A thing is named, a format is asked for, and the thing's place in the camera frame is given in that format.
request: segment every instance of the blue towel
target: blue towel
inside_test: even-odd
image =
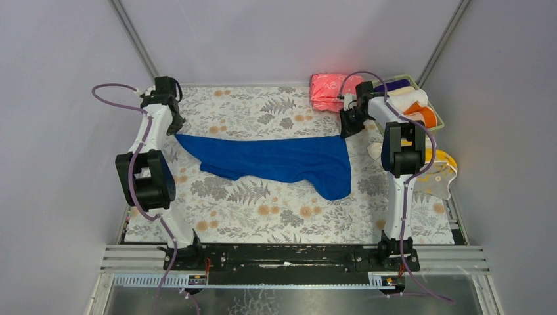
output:
[[[340,136],[231,141],[176,135],[176,139],[201,161],[201,171],[231,180],[245,175],[279,182],[306,179],[327,200],[350,194],[350,160]]]
[[[410,86],[410,81],[406,79],[400,79],[398,81],[392,81],[387,83],[387,90],[394,91],[396,89],[400,89],[401,87],[409,87],[409,86]],[[373,91],[384,92],[385,88],[383,87],[383,84],[379,83],[376,87],[373,88]]]

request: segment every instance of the wire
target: wire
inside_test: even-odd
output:
[[[401,264],[400,269],[399,269],[399,278],[402,278],[402,275],[404,274],[405,269],[406,268],[404,267],[404,264]]]
[[[190,294],[188,291],[181,291],[180,290],[180,294],[186,293],[186,298],[191,298],[193,303],[195,304],[195,308],[197,311],[197,315],[201,315],[201,308],[199,307],[199,302],[197,301],[197,299],[195,298],[195,296],[193,294]]]
[[[135,165],[135,160],[137,159],[137,156],[139,155],[139,152],[141,152],[141,149],[143,148],[143,144],[145,143],[145,140],[147,139],[147,136],[149,135],[149,131],[151,130],[151,125],[152,125],[153,118],[151,117],[151,115],[149,115],[149,113],[146,110],[144,110],[142,108],[137,108],[137,107],[133,107],[133,106],[118,104],[118,103],[114,103],[114,102],[111,102],[109,100],[103,99],[102,97],[100,97],[97,94],[97,89],[99,89],[101,87],[125,87],[126,89],[130,89],[134,92],[137,91],[136,88],[131,87],[131,86],[126,85],[126,84],[121,84],[121,83],[105,83],[105,84],[95,85],[91,89],[91,93],[93,94],[93,96],[97,100],[99,100],[99,101],[101,101],[105,104],[108,104],[108,105],[111,105],[111,106],[114,106],[114,107],[118,107],[118,108],[124,108],[126,110],[135,110],[135,111],[140,112],[143,115],[147,116],[147,127],[145,128],[145,132],[143,133],[143,137],[141,139],[141,142],[137,146],[137,149],[134,151],[134,153],[131,156],[131,159],[129,161],[129,168],[127,169],[127,184],[128,184],[128,187],[129,187],[129,193],[131,195],[133,205],[137,208],[139,213],[149,221],[155,221],[156,219],[160,219],[160,224],[162,225],[164,230],[168,233],[168,236],[170,237],[170,239],[172,240],[172,242],[174,244],[174,251],[173,251],[173,254],[172,254],[172,259],[170,260],[170,263],[168,264],[168,267],[166,268],[166,271],[164,272],[164,275],[162,276],[162,279],[160,280],[160,283],[158,284],[158,287],[157,287],[157,290],[156,290],[156,293],[155,293],[155,299],[154,299],[153,307],[152,307],[152,314],[156,314],[158,299],[159,299],[159,296],[160,296],[160,290],[162,288],[162,285],[166,282],[166,278],[168,277],[168,273],[170,272],[170,270],[172,269],[172,266],[174,266],[174,262],[176,261],[176,256],[177,256],[177,253],[178,253],[178,243],[176,242],[176,238],[174,237],[174,234],[172,234],[172,231],[170,230],[168,225],[166,225],[166,222],[164,222],[164,220],[160,216],[160,214],[156,214],[154,217],[151,217],[150,215],[147,214],[147,212],[145,212],[143,210],[143,208],[141,207],[141,204],[139,203],[139,200],[137,199],[137,195],[135,194],[135,187],[133,185],[133,168],[134,168],[134,165]],[[199,305],[197,304],[197,301],[195,301],[195,302],[196,302],[196,306],[197,306],[198,314],[199,314],[200,313]]]
[[[344,80],[342,81],[342,84],[340,85],[339,96],[341,96],[342,89],[344,88],[344,84],[346,83],[348,78],[355,75],[355,74],[361,74],[361,73],[362,74],[370,74],[370,75],[373,75],[374,77],[376,77],[381,82],[381,84],[383,84],[383,88],[385,89],[384,100],[385,100],[385,105],[389,108],[389,110],[391,112],[393,112],[393,114],[395,114],[399,119],[402,119],[403,121],[412,123],[415,126],[417,126],[418,128],[422,129],[432,143],[432,156],[430,158],[430,162],[425,166],[425,168],[423,168],[421,171],[417,172],[416,174],[412,175],[411,177],[409,177],[404,182],[403,212],[402,212],[402,218],[401,218],[402,228],[401,228],[401,233],[400,233],[399,247],[400,247],[400,254],[401,254],[402,263],[403,263],[404,267],[406,268],[406,271],[408,272],[408,275],[410,276],[410,278],[412,278],[412,280],[414,280],[414,282],[416,282],[416,284],[419,287],[421,287],[427,294],[429,294],[432,297],[435,297],[437,299],[440,299],[442,301],[445,301],[446,303],[449,303],[450,305],[454,305],[455,304],[454,300],[452,300],[448,297],[444,297],[442,295],[438,295],[437,293],[429,290],[421,282],[419,282],[418,279],[416,278],[416,276],[412,273],[412,271],[410,271],[410,267],[408,267],[408,263],[406,262],[406,258],[404,257],[404,229],[406,227],[406,219],[407,219],[407,212],[408,212],[407,211],[408,210],[408,185],[410,184],[410,181],[412,179],[415,179],[416,177],[420,176],[421,174],[424,174],[425,172],[427,172],[431,168],[431,166],[433,166],[434,161],[435,161],[435,153],[436,153],[435,151],[437,150],[437,142],[435,141],[435,138],[434,138],[433,134],[431,133],[431,131],[429,131],[425,126],[423,126],[421,123],[419,123],[417,121],[413,121],[409,118],[404,117],[401,113],[398,112],[398,110],[396,110],[391,104],[389,104],[388,94],[387,94],[387,91],[388,91],[387,83],[385,83],[385,81],[383,81],[383,79],[381,79],[381,77],[379,77],[379,75],[376,75],[373,72],[362,70],[362,71],[352,72],[351,74],[347,75],[344,78]]]
[[[182,97],[184,96],[182,94],[182,87],[180,86],[180,83],[178,83],[178,81],[174,80],[174,82],[176,83],[176,87],[178,87],[178,92],[180,93],[180,99],[178,100],[178,103],[180,103],[182,101]]]
[[[205,283],[208,283],[207,275],[209,274],[209,269],[211,268],[211,259],[209,257],[205,258]]]
[[[430,297],[430,295],[421,292],[408,292],[408,293],[400,292],[394,294],[376,295],[373,297],[368,297],[368,299],[390,299],[392,297]]]

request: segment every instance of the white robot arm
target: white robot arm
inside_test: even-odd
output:
[[[197,237],[180,211],[172,209],[171,202],[176,194],[175,181],[160,150],[164,138],[176,133],[185,122],[179,113],[177,94],[174,79],[156,78],[155,87],[142,95],[141,108],[146,114],[143,114],[135,142],[128,153],[116,157],[116,168],[126,200],[133,206],[127,172],[133,152],[143,143],[134,164],[132,182],[135,195],[144,211],[164,219],[174,237],[168,237],[169,249],[174,248],[176,241],[177,249],[180,250],[194,244]],[[148,134],[143,142],[147,129]]]
[[[381,164],[387,171],[389,182],[388,217],[382,231],[379,247],[385,251],[384,258],[400,257],[399,244],[405,244],[405,256],[412,253],[412,228],[410,226],[412,200],[416,179],[408,179],[417,174],[425,164],[425,133],[412,123],[403,121],[385,104],[383,93],[374,93],[369,82],[357,88],[357,94],[344,95],[344,109],[340,112],[342,132],[346,138],[363,130],[363,122],[373,119],[384,130]],[[405,139],[411,146],[402,146]],[[406,218],[403,220],[404,200],[407,201]]]

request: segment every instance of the white wall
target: white wall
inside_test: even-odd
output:
[[[354,70],[417,80],[458,2],[122,1],[162,74],[210,85]]]
[[[425,89],[506,314],[554,314],[557,3],[473,1]]]
[[[114,158],[140,122],[90,90],[150,78],[103,0],[2,1],[0,74],[0,314],[83,314],[123,217]]]

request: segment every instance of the pink cloth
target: pink cloth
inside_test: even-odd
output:
[[[309,97],[313,108],[316,110],[330,110],[339,112],[344,103],[336,98],[340,85],[346,77],[346,74],[338,73],[320,73],[311,76],[311,84],[309,86]],[[356,85],[362,83],[363,79],[359,75],[353,75],[346,81],[342,94],[356,94]]]

